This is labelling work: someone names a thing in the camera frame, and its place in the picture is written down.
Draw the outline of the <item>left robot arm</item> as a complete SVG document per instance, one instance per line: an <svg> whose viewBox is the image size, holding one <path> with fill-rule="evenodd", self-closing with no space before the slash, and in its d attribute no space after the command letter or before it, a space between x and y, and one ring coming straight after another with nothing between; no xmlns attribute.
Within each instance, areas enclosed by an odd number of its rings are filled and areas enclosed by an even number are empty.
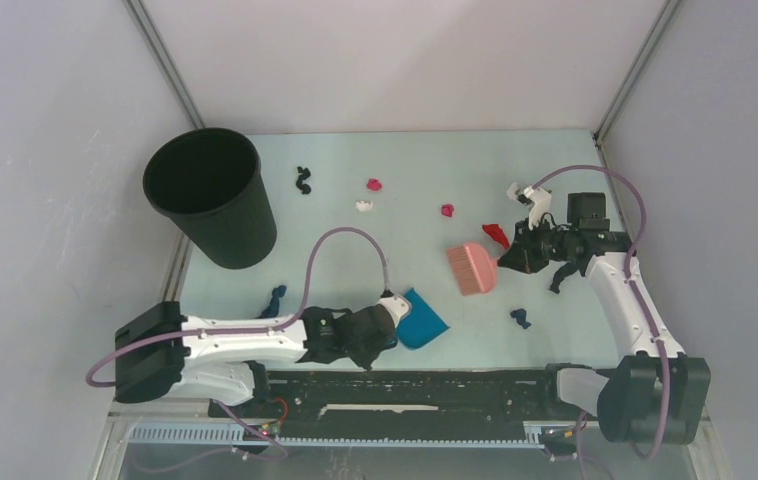
<svg viewBox="0 0 758 480"><path fill-rule="evenodd" d="M117 402L209 398L259 416L271 403L266 368L341 359L368 370L396 346L396 327L411 313L404 298L386 296L358 311L308 307L287 317L214 320L184 315L161 302L115 333Z"/></svg>

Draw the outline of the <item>pink hand brush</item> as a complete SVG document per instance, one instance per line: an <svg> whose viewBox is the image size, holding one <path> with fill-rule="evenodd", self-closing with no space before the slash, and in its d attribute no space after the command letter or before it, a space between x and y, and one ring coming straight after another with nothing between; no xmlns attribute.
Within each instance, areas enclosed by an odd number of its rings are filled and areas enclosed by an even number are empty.
<svg viewBox="0 0 758 480"><path fill-rule="evenodd" d="M497 260L480 244L466 242L445 250L445 256L462 296L491 292L497 284Z"/></svg>

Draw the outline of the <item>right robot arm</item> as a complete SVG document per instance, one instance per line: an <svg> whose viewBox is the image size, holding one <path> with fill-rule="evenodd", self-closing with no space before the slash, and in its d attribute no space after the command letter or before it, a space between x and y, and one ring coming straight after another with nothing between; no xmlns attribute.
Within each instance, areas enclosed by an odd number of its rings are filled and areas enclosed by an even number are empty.
<svg viewBox="0 0 758 480"><path fill-rule="evenodd" d="M610 442L687 445L693 442L711 381L707 362L687 355L672 337L643 283L627 233L613 231L602 193L572 193L567 221L547 220L551 195L527 187L519 195L527 219L498 266L524 274L560 263L550 284L582 276L598 298L621 360L610 373L550 364L536 392L540 411L561 418L577 407L596 418Z"/></svg>

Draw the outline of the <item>blue dustpan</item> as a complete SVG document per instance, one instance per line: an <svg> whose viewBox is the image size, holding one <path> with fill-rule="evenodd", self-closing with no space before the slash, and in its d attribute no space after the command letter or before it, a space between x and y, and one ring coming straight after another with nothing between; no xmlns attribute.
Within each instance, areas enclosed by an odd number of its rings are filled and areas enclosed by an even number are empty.
<svg viewBox="0 0 758 480"><path fill-rule="evenodd" d="M450 330L450 326L411 288L404 298L411 306L409 314L401 319L396 328L400 344L410 350L423 348Z"/></svg>

